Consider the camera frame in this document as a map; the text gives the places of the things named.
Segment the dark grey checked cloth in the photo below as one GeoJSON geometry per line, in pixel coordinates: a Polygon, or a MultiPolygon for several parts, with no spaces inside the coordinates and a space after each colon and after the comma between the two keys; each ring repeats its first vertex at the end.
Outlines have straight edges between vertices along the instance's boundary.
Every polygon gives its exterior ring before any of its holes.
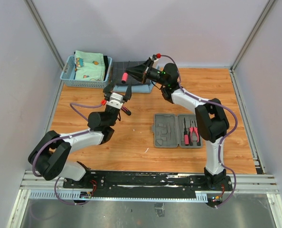
{"type": "Polygon", "coordinates": [[[127,86],[128,84],[132,84],[132,86],[139,86],[141,82],[137,81],[131,76],[128,76],[128,79],[125,84],[122,83],[122,76],[125,73],[126,68],[135,67],[143,64],[144,61],[126,61],[126,62],[114,62],[113,63],[113,74],[112,81],[116,79],[116,86],[127,86]]]}

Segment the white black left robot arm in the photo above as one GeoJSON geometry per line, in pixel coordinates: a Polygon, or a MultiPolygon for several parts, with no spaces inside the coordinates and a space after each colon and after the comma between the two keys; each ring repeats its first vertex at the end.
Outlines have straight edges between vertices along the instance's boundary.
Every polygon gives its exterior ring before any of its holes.
{"type": "Polygon", "coordinates": [[[34,176],[42,177],[47,181],[56,177],[73,180],[80,188],[90,184],[89,168],[81,162],[69,161],[69,154],[108,142],[114,133],[112,127],[121,119],[120,112],[131,115],[131,112],[123,106],[131,99],[131,85],[127,87],[124,95],[115,93],[113,85],[108,85],[103,92],[105,110],[89,114],[87,129],[65,134],[49,131],[43,136],[28,157],[34,176]]]}

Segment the black cloth in basket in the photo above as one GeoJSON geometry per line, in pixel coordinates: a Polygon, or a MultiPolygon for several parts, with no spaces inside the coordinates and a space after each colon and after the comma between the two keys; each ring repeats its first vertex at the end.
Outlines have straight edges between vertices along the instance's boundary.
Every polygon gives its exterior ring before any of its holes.
{"type": "Polygon", "coordinates": [[[104,66],[105,66],[104,79],[103,79],[103,80],[105,80],[106,77],[107,77],[108,66],[109,66],[108,56],[104,56],[104,57],[103,57],[103,60],[104,60],[104,66]]]}

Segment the pink black pliers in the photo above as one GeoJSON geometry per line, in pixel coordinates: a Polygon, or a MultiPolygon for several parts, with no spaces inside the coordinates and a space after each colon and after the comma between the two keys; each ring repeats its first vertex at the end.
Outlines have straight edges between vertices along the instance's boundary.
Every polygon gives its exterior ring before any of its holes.
{"type": "Polygon", "coordinates": [[[196,140],[195,142],[197,143],[197,146],[200,146],[201,143],[200,143],[200,136],[198,134],[198,129],[197,129],[197,126],[195,124],[195,122],[193,120],[190,121],[190,128],[189,128],[189,144],[191,146],[193,146],[193,135],[196,136],[196,140]]]}

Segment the aluminium frame rail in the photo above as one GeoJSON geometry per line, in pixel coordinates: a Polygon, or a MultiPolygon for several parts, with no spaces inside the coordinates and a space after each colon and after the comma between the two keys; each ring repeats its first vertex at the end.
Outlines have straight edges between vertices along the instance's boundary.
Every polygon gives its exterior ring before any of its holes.
{"type": "MultiPolygon", "coordinates": [[[[57,178],[47,181],[42,177],[34,176],[31,171],[25,171],[19,188],[21,190],[51,190],[56,180],[57,178]]],[[[274,176],[267,174],[237,174],[235,186],[236,193],[279,193],[274,176]]]]}

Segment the light blue folded cloth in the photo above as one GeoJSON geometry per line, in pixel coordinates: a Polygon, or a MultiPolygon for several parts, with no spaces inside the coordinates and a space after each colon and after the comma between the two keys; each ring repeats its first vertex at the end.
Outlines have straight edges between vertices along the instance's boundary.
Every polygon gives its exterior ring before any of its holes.
{"type": "MultiPolygon", "coordinates": [[[[128,88],[128,85],[130,83],[126,83],[126,84],[114,84],[113,85],[113,91],[114,92],[117,92],[117,93],[124,93],[127,88],[128,88]]],[[[137,84],[137,85],[133,85],[132,84],[132,93],[142,93],[142,94],[149,94],[152,92],[154,88],[154,85],[153,84],[137,84]]]]}

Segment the pink screwdriver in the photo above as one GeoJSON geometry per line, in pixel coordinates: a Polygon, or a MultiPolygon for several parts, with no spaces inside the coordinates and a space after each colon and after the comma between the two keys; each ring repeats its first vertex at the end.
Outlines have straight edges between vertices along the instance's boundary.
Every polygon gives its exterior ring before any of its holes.
{"type": "Polygon", "coordinates": [[[121,78],[121,83],[122,84],[126,84],[128,80],[128,74],[127,73],[123,73],[122,78],[121,78]]]}
{"type": "Polygon", "coordinates": [[[184,118],[184,143],[186,146],[189,145],[189,131],[188,131],[188,126],[186,124],[185,118],[184,118]]]}

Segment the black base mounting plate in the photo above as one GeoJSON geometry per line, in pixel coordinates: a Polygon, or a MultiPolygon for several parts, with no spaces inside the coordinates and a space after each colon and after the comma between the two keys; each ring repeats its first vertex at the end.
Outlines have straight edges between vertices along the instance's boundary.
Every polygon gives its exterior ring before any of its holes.
{"type": "Polygon", "coordinates": [[[87,171],[79,180],[65,178],[63,187],[95,188],[95,197],[137,199],[193,199],[196,191],[225,192],[233,189],[229,176],[214,181],[204,174],[87,171]]]}

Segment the grey plastic tool case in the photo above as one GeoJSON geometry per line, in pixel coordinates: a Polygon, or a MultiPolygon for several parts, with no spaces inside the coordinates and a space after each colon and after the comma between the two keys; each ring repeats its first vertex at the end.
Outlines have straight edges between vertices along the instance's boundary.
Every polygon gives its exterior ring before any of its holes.
{"type": "Polygon", "coordinates": [[[200,146],[195,142],[193,135],[193,146],[186,146],[184,143],[184,118],[190,128],[190,121],[193,120],[197,126],[195,114],[155,114],[153,117],[153,142],[156,148],[191,148],[200,149],[203,147],[203,140],[200,136],[200,146]]]}

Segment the blue plastic basket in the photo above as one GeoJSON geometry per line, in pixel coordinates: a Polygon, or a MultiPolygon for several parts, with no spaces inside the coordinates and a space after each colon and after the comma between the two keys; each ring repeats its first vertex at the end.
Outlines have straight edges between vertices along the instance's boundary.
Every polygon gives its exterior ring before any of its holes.
{"type": "Polygon", "coordinates": [[[86,88],[105,88],[110,80],[113,72],[113,59],[108,57],[108,68],[106,77],[103,81],[81,81],[75,79],[75,58],[74,56],[69,56],[67,58],[67,62],[63,67],[63,71],[61,73],[60,79],[67,86],[71,87],[86,87],[86,88]]]}

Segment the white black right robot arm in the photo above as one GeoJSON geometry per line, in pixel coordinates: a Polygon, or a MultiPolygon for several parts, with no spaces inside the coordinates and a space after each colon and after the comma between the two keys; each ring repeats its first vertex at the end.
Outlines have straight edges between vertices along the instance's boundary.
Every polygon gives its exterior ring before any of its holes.
{"type": "Polygon", "coordinates": [[[229,122],[218,99],[204,99],[193,95],[180,84],[179,70],[174,63],[167,63],[162,70],[154,67],[149,58],[138,66],[130,66],[125,72],[141,83],[150,80],[161,86],[162,96],[172,104],[180,105],[196,116],[198,134],[206,143],[207,161],[204,168],[204,184],[209,190],[220,187],[231,190],[230,179],[223,164],[223,140],[229,122]]]}

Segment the pink utility knife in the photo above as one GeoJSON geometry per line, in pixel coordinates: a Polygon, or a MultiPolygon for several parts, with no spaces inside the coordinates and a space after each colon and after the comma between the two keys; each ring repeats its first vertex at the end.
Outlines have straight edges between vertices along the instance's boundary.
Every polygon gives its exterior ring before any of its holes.
{"type": "Polygon", "coordinates": [[[128,116],[132,114],[131,111],[124,106],[121,107],[121,110],[128,116]]]}

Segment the mint patterned cloth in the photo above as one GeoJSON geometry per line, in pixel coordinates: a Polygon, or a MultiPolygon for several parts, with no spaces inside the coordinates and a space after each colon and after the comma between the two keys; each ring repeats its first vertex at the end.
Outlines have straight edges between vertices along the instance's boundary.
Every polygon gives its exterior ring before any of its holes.
{"type": "Polygon", "coordinates": [[[75,51],[75,80],[103,81],[105,61],[102,53],[75,51]]]}

